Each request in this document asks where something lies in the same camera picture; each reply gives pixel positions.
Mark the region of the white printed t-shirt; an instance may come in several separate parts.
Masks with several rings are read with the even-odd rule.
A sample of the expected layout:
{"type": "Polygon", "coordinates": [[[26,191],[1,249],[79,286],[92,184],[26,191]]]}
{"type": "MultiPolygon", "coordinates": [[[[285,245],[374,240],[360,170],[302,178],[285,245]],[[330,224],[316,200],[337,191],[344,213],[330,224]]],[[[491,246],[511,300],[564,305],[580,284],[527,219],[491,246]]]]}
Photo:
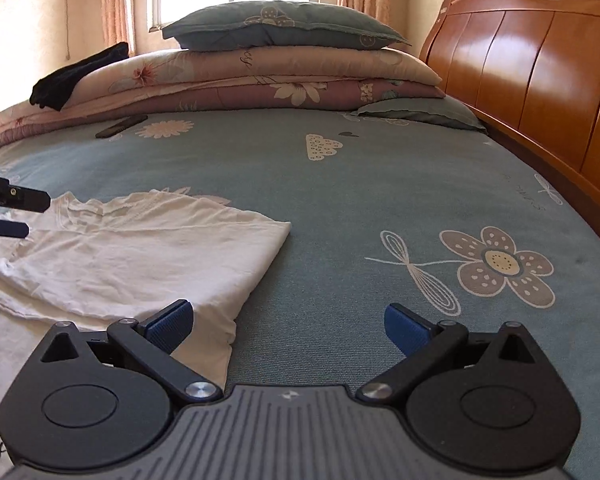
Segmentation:
{"type": "MultiPolygon", "coordinates": [[[[54,323],[103,330],[179,299],[195,323],[174,356],[224,385],[237,315],[290,232],[219,200],[155,190],[107,203],[64,194],[9,219],[29,234],[0,238],[0,403],[54,323]]],[[[9,467],[0,436],[0,477],[9,467]]]]}

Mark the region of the black garment on quilt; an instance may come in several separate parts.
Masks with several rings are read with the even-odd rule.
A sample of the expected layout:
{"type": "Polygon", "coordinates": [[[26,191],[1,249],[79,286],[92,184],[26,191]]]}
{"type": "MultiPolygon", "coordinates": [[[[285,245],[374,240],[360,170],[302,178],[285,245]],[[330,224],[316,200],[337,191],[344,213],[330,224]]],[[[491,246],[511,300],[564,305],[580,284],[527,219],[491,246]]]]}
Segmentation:
{"type": "Polygon", "coordinates": [[[129,44],[122,41],[79,62],[55,70],[32,87],[29,104],[59,112],[71,98],[80,80],[95,70],[124,61],[128,57],[129,44]]]}

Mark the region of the blue-green floral bed sheet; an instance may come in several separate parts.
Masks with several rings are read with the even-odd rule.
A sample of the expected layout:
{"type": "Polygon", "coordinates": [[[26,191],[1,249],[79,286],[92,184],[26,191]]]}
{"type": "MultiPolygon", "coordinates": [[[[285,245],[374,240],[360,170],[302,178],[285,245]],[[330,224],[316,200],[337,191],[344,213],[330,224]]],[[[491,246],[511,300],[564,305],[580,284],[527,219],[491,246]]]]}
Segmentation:
{"type": "Polygon", "coordinates": [[[484,133],[318,110],[187,113],[188,131],[154,131],[152,116],[108,140],[87,125],[0,148],[0,174],[56,196],[109,200],[135,191],[189,190],[288,221],[290,235],[237,319],[228,380],[260,384],[364,380],[398,362],[382,312],[400,302],[440,312],[381,243],[402,237],[422,270],[460,303],[460,320],[490,332],[530,330],[579,405],[568,470],[600,479],[600,238],[560,195],[554,174],[527,165],[484,133]],[[510,288],[486,298],[457,279],[446,230],[486,226],[553,263],[554,304],[538,309],[510,288]]]}

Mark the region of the black flat remote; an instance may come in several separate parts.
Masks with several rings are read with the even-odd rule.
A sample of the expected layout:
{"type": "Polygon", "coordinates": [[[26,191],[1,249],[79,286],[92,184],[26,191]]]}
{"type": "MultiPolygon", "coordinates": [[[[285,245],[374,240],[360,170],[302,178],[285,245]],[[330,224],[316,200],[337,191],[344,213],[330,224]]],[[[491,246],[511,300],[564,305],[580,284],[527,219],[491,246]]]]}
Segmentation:
{"type": "Polygon", "coordinates": [[[121,122],[117,122],[116,124],[105,128],[104,130],[100,130],[95,134],[96,139],[111,139],[118,134],[125,132],[125,130],[129,130],[129,128],[133,128],[137,125],[140,125],[142,122],[146,122],[148,116],[146,114],[134,115],[128,118],[123,119],[121,122]]]}

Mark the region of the pink floral folded quilt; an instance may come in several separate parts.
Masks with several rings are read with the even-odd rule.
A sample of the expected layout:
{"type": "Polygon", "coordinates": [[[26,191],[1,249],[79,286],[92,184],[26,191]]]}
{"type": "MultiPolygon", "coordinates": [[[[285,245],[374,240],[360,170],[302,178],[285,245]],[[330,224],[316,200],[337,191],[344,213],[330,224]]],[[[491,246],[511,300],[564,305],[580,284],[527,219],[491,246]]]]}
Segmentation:
{"type": "Polygon", "coordinates": [[[6,108],[0,113],[0,148],[27,136],[139,114],[274,107],[356,110],[383,100],[442,96],[434,70],[389,48],[161,50],[86,75],[61,110],[28,102],[6,108]]]}

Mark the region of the blue-green lower pillow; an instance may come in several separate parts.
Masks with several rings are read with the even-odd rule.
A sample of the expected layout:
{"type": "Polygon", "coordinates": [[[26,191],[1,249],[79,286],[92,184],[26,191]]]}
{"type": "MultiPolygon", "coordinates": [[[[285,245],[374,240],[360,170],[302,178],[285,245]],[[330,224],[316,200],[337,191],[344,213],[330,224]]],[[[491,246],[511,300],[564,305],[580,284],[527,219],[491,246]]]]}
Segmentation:
{"type": "Polygon", "coordinates": [[[358,117],[424,122],[452,129],[486,130],[476,115],[452,96],[378,101],[360,107],[354,114],[358,117]]]}

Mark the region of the blue-green pillow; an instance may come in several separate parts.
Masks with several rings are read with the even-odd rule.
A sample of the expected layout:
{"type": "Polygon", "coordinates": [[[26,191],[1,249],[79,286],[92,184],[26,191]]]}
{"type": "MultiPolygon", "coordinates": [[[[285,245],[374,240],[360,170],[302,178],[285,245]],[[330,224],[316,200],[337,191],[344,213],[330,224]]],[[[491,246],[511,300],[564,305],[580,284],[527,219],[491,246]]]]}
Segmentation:
{"type": "Polygon", "coordinates": [[[476,115],[452,96],[378,101],[360,107],[354,114],[358,117],[424,122],[452,129],[486,130],[476,115]]]}
{"type": "Polygon", "coordinates": [[[379,50],[407,43],[400,32],[347,6],[280,0],[207,6],[163,27],[162,36],[195,52],[302,46],[379,50]]]}

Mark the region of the striped pink curtain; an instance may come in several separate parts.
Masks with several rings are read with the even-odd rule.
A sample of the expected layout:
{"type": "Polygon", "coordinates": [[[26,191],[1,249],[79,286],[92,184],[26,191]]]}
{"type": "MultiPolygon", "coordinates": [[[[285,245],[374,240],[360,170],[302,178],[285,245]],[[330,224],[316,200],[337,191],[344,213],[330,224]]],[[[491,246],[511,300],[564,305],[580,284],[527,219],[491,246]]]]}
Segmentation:
{"type": "Polygon", "coordinates": [[[107,47],[126,42],[129,55],[135,54],[133,0],[100,0],[102,36],[107,47]]]}

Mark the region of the wooden headboard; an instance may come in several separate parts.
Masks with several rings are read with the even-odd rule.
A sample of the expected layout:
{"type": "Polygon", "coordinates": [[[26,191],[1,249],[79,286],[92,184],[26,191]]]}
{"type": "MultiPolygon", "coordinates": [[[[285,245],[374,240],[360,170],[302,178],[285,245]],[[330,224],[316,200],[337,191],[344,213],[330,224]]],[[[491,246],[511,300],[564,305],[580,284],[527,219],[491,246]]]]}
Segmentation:
{"type": "Polygon", "coordinates": [[[443,0],[419,56],[600,237],[600,0],[443,0]]]}

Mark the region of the blue-green top pillow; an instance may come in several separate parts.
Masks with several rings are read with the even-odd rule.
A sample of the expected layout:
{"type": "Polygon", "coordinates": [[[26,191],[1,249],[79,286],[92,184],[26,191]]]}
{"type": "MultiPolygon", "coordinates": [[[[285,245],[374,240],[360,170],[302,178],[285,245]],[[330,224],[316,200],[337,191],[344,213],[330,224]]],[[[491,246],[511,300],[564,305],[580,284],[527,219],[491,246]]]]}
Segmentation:
{"type": "Polygon", "coordinates": [[[407,43],[400,32],[347,6],[280,0],[207,6],[163,27],[162,36],[195,52],[302,46],[379,50],[407,43]]]}

